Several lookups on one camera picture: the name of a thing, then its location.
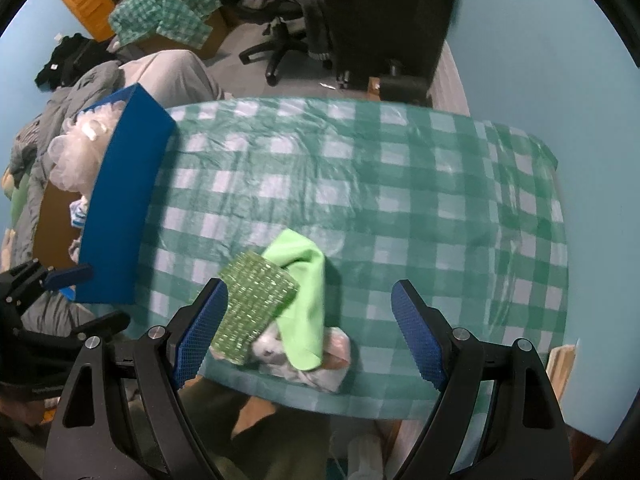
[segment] blue gripper pad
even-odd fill
[[[396,282],[391,291],[391,310],[420,375],[433,383],[437,390],[443,391],[447,375],[442,366],[442,349],[402,282]]]
[[[177,348],[172,377],[176,389],[183,387],[186,381],[193,379],[198,373],[225,315],[227,301],[226,285],[220,280]]]

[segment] blue box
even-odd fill
[[[171,116],[139,84],[119,90],[87,110],[117,101],[126,102],[126,107],[95,181],[78,261],[90,264],[94,276],[75,290],[62,290],[78,303],[134,303],[146,213],[175,128]]]

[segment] metal screw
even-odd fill
[[[453,337],[458,341],[466,341],[471,337],[471,334],[466,328],[458,327],[453,329]]]
[[[531,344],[531,341],[528,341],[526,339],[518,339],[518,348],[520,348],[520,350],[522,350],[523,352],[529,352],[533,348],[533,345]]]
[[[87,348],[95,348],[100,344],[100,338],[97,335],[92,335],[84,342],[84,346]]]
[[[165,333],[166,333],[166,330],[164,329],[164,326],[156,325],[151,327],[149,329],[149,332],[147,332],[146,334],[151,339],[158,339],[158,338],[161,338]]]

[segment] blue wall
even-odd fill
[[[593,0],[459,0],[449,42],[473,117],[559,159],[579,339],[562,409],[609,440],[640,386],[639,70]]]
[[[58,33],[88,32],[62,0],[28,0],[0,36],[0,165],[9,160],[15,134],[41,113],[50,92],[41,92],[33,80],[56,47]],[[0,228],[9,225],[9,201],[0,196]]]

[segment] gray carpet floor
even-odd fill
[[[300,23],[291,22],[290,30],[297,30]],[[258,54],[249,65],[240,62],[238,54],[244,49],[267,41],[263,36],[265,25],[243,23],[225,39],[216,57],[205,62],[209,73],[226,92],[234,97],[296,96],[318,98],[358,98],[366,97],[365,92],[340,90],[333,70],[322,67],[322,62],[311,59],[301,52],[290,51],[278,67],[279,83],[270,87],[264,78],[264,71],[271,52]],[[334,87],[327,88],[322,84]]]

